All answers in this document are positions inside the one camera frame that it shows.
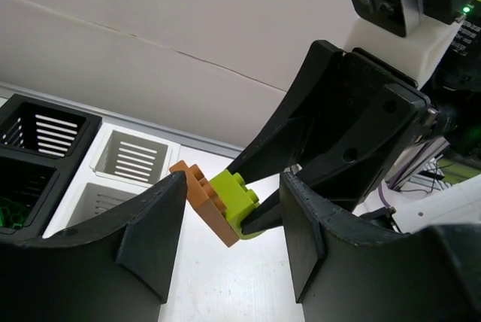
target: wall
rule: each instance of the wall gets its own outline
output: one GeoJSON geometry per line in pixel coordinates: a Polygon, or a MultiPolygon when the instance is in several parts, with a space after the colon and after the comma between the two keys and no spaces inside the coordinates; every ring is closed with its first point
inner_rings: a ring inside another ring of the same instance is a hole
{"type": "Polygon", "coordinates": [[[0,80],[244,146],[349,0],[0,0],[0,80]]]}

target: orange lego brick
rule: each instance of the orange lego brick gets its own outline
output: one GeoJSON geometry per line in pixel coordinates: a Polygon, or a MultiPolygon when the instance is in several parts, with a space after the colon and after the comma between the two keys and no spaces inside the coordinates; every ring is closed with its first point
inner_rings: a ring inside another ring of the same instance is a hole
{"type": "Polygon", "coordinates": [[[181,160],[169,168],[171,172],[183,171],[187,178],[187,200],[194,208],[195,212],[213,230],[214,233],[224,242],[227,247],[231,247],[239,240],[236,232],[231,228],[222,213],[226,206],[219,198],[219,195],[212,188],[209,181],[197,165],[188,167],[181,160]]]}

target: lime green toy block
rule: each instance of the lime green toy block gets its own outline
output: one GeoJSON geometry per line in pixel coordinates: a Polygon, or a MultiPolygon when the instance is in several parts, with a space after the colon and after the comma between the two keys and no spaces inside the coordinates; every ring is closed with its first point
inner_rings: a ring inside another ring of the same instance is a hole
{"type": "Polygon", "coordinates": [[[262,234],[242,234],[241,222],[259,206],[259,198],[253,190],[246,188],[246,182],[239,173],[232,175],[226,169],[210,180],[210,185],[227,207],[224,217],[240,239],[252,239],[262,234]]]}

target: black basket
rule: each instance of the black basket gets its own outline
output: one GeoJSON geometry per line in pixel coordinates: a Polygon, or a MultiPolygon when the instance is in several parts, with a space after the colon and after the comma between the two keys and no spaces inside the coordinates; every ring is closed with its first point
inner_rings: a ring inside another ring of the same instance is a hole
{"type": "Polygon", "coordinates": [[[101,118],[14,95],[0,108],[0,238],[41,235],[101,118]]]}

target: tabletop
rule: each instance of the tabletop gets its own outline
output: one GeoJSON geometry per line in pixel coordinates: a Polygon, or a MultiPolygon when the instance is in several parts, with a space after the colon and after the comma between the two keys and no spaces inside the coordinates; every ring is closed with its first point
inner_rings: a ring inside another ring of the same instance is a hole
{"type": "MultiPolygon", "coordinates": [[[[182,147],[180,159],[211,179],[229,158],[182,147]]],[[[260,200],[279,187],[273,176],[250,185],[260,200]]],[[[295,303],[282,228],[227,248],[186,203],[168,302],[159,322],[304,322],[295,303]]]]}

